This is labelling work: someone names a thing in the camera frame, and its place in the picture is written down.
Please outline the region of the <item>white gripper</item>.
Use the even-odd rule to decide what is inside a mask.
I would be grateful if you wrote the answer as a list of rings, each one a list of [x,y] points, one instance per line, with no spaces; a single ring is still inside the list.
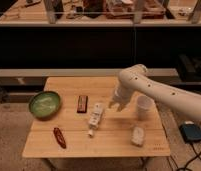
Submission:
[[[121,112],[126,107],[126,104],[129,103],[130,99],[131,91],[121,85],[118,85],[113,91],[112,101],[109,102],[108,107],[111,108],[114,105],[114,102],[119,103],[117,111]]]

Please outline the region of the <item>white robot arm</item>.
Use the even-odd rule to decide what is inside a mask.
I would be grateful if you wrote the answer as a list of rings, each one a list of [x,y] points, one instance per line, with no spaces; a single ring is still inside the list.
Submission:
[[[118,103],[118,111],[122,111],[134,92],[139,91],[183,114],[201,127],[201,95],[153,81],[147,77],[147,73],[148,69],[143,64],[122,69],[118,73],[118,84],[113,90],[109,106]]]

